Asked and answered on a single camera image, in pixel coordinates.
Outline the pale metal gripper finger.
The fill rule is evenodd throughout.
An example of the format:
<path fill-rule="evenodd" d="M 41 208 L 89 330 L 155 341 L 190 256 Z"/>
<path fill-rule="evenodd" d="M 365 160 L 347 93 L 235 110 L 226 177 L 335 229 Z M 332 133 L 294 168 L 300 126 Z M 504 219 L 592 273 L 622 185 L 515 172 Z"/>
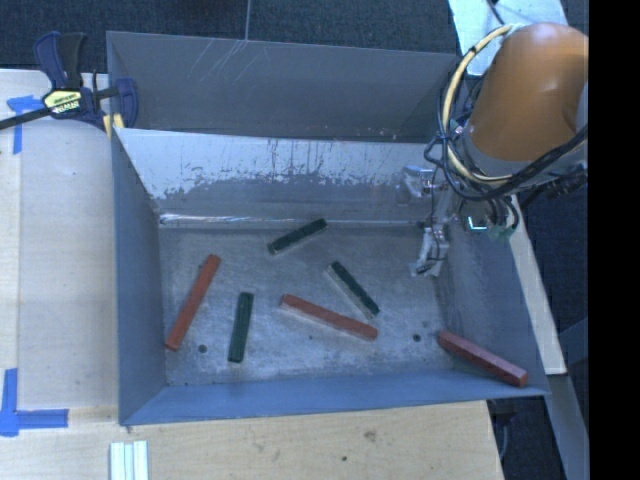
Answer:
<path fill-rule="evenodd" d="M 416 204 L 432 197 L 436 171 L 415 165 L 404 166 L 396 184 L 397 204 Z"/>
<path fill-rule="evenodd" d="M 417 259 L 409 264 L 412 277 L 438 277 L 449 250 L 446 226 L 436 224 L 425 227 Z"/>

